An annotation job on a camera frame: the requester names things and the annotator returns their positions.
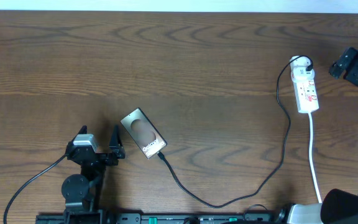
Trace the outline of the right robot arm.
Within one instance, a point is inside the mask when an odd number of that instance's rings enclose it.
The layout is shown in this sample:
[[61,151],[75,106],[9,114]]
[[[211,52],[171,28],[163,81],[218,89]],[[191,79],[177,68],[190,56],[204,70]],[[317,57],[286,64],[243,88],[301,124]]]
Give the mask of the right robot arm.
[[[353,194],[334,188],[323,193],[316,171],[316,159],[325,162],[358,163],[358,97],[344,96],[327,84],[334,99],[326,99],[317,66],[307,55],[294,55],[284,66],[293,84],[296,110],[308,118],[308,165],[317,201],[293,203],[271,219],[275,223],[358,223],[358,191]],[[358,92],[358,50],[348,47],[328,70],[339,86]]]

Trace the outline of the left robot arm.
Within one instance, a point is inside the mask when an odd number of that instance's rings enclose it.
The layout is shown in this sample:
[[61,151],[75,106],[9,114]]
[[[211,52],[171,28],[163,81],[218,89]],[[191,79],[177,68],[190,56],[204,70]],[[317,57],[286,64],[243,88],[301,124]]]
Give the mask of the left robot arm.
[[114,127],[109,153],[97,152],[95,137],[82,126],[78,134],[68,142],[65,155],[69,161],[80,165],[81,172],[67,177],[61,191],[65,198],[65,223],[116,223],[116,217],[99,207],[104,174],[108,166],[118,165],[125,158],[125,150],[119,137],[119,128]]

